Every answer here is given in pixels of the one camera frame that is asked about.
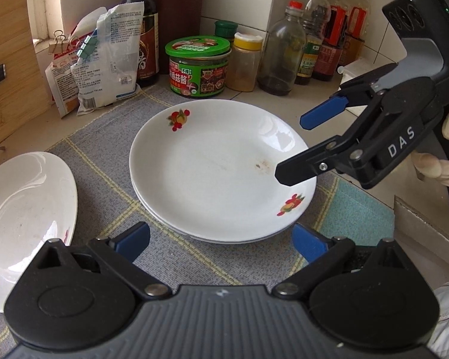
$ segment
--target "mushroom sauce jar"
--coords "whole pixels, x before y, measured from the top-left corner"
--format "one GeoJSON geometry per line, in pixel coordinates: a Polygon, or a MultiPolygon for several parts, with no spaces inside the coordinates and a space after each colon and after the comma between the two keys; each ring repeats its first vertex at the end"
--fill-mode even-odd
{"type": "Polygon", "coordinates": [[[190,36],[166,45],[171,90],[186,97],[204,98],[225,88],[228,40],[216,36],[190,36]]]}

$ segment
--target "food stain on plate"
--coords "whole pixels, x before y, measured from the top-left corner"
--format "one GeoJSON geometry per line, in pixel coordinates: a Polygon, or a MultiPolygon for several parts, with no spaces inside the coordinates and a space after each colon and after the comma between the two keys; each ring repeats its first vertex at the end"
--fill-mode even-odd
{"type": "Polygon", "coordinates": [[[271,166],[266,159],[261,162],[256,163],[255,167],[260,174],[263,174],[263,175],[271,174],[271,166]]]}
{"type": "Polygon", "coordinates": [[[283,216],[283,214],[291,212],[295,207],[297,207],[301,202],[303,202],[304,197],[302,194],[293,194],[292,197],[287,200],[281,207],[277,216],[283,216]]]}

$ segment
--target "countertop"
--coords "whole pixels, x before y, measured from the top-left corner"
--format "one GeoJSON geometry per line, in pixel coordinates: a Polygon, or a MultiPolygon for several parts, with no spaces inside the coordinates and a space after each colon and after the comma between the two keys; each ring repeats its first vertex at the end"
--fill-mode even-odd
{"type": "MultiPolygon", "coordinates": [[[[354,114],[346,110],[312,131],[303,130],[299,125],[300,116],[328,99],[338,89],[340,80],[341,75],[336,74],[331,82],[311,80],[308,86],[295,85],[286,97],[270,95],[259,88],[250,93],[226,88],[218,97],[246,102],[275,114],[291,125],[308,146],[313,146],[329,137],[343,134],[356,119],[354,114]]],[[[158,85],[167,86],[168,77],[162,75],[158,85]]],[[[72,113],[60,119],[56,106],[52,106],[5,140],[3,144],[7,150],[0,153],[0,164],[21,153],[45,151],[111,109],[112,107],[107,107],[84,116],[72,113]]],[[[344,178],[358,185],[352,178],[344,178]]],[[[415,210],[423,213],[432,225],[449,235],[449,198],[446,187],[433,180],[419,180],[409,159],[403,161],[379,185],[366,192],[391,208],[394,206],[395,195],[401,197],[415,210]]]]}

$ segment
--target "hand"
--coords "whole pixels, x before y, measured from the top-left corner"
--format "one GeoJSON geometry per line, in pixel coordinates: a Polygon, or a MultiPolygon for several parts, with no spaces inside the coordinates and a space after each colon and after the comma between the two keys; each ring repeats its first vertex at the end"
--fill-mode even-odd
{"type": "MultiPolygon", "coordinates": [[[[442,126],[442,135],[449,140],[449,114],[442,126]]],[[[449,161],[436,158],[429,153],[411,154],[411,160],[415,168],[428,178],[433,178],[444,186],[449,186],[449,161]]]]}

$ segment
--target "green label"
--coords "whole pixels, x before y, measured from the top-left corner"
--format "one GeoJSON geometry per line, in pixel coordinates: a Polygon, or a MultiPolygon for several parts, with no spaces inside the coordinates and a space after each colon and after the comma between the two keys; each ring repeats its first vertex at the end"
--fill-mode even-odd
{"type": "Polygon", "coordinates": [[[321,43],[307,42],[304,46],[304,54],[299,66],[299,77],[310,77],[313,73],[314,66],[319,55],[321,43]]]}
{"type": "Polygon", "coordinates": [[[169,61],[169,84],[174,92],[189,97],[206,97],[225,88],[228,62],[212,66],[191,66],[169,61]]]}

